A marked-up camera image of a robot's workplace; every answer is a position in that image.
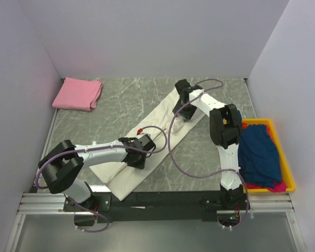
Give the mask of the white t shirt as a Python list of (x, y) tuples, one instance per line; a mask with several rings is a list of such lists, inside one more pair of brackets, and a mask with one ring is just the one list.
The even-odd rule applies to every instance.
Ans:
[(134, 143), (146, 151), (158, 151), (156, 154), (139, 152), (140, 167), (134, 168), (124, 162), (110, 162), (91, 166), (90, 169), (106, 185), (119, 200), (124, 200), (168, 155), (165, 147), (165, 135), (174, 116), (172, 112), (178, 102), (179, 94), (175, 89), (147, 115), (136, 127), (126, 135), (127, 138), (137, 138)]

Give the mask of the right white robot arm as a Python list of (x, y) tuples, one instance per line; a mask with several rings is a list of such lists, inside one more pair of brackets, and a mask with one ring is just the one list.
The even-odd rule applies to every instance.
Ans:
[(191, 86), (186, 79), (178, 81), (175, 88), (179, 99), (170, 125), (177, 116), (190, 120), (197, 109), (209, 117), (209, 135), (218, 148), (222, 171), (218, 204), (224, 209), (234, 209), (245, 196), (238, 164), (243, 131), (239, 111), (234, 104), (222, 103), (207, 94), (199, 84)]

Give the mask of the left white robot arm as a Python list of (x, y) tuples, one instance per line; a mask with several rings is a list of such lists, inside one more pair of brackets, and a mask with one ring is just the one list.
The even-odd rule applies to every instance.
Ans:
[(111, 162), (142, 170), (147, 154), (155, 149), (155, 143), (147, 134), (94, 146), (74, 145), (70, 140), (64, 140), (38, 163), (38, 167), (52, 194), (63, 193), (82, 211), (88, 211), (95, 208), (98, 201), (88, 183), (77, 178), (81, 170)]

